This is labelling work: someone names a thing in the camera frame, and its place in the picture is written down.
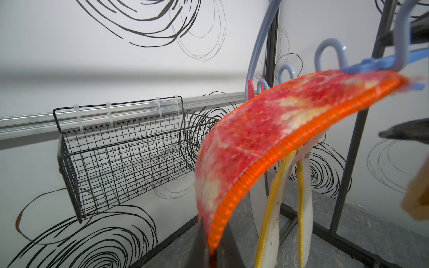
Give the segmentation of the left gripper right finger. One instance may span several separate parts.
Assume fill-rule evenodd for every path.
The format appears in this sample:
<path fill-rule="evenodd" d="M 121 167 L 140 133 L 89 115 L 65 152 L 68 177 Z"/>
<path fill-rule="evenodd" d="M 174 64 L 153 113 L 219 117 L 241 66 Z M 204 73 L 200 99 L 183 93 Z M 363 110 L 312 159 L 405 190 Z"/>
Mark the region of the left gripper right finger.
<path fill-rule="evenodd" d="M 226 225 L 217 248 L 217 267 L 246 268 L 229 224 Z"/>

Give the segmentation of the white orange-edged insole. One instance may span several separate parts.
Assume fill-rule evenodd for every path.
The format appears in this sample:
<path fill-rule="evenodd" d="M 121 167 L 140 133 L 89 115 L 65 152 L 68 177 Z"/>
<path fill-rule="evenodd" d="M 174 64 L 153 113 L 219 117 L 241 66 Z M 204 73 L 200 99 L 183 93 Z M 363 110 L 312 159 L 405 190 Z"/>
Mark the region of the white orange-edged insole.
<path fill-rule="evenodd" d="M 388 70 L 325 70 L 269 89 L 219 121 L 203 140 L 195 168 L 198 216 L 210 253 L 239 202 L 269 168 L 345 117 L 410 83 Z"/>

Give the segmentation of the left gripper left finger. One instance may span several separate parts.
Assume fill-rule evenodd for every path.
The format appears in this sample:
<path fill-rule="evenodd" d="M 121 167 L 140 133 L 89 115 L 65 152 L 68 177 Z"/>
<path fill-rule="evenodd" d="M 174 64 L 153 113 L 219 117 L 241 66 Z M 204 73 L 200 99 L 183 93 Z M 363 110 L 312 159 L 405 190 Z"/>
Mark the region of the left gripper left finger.
<path fill-rule="evenodd" d="M 189 251 L 185 268 L 209 268 L 210 249 L 204 226 L 204 218 L 198 221 L 198 229 L 194 237 L 191 250 Z"/>

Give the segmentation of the yellow felt insole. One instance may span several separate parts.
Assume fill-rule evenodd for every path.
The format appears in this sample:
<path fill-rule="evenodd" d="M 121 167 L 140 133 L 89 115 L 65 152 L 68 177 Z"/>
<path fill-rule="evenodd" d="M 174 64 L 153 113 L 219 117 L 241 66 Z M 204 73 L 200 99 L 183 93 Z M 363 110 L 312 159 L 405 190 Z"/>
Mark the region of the yellow felt insole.
<path fill-rule="evenodd" d="M 309 153 L 325 134 L 319 134 L 305 146 L 303 158 L 297 163 L 298 182 L 298 257 L 301 268 L 306 266 L 313 231 L 311 161 Z"/>

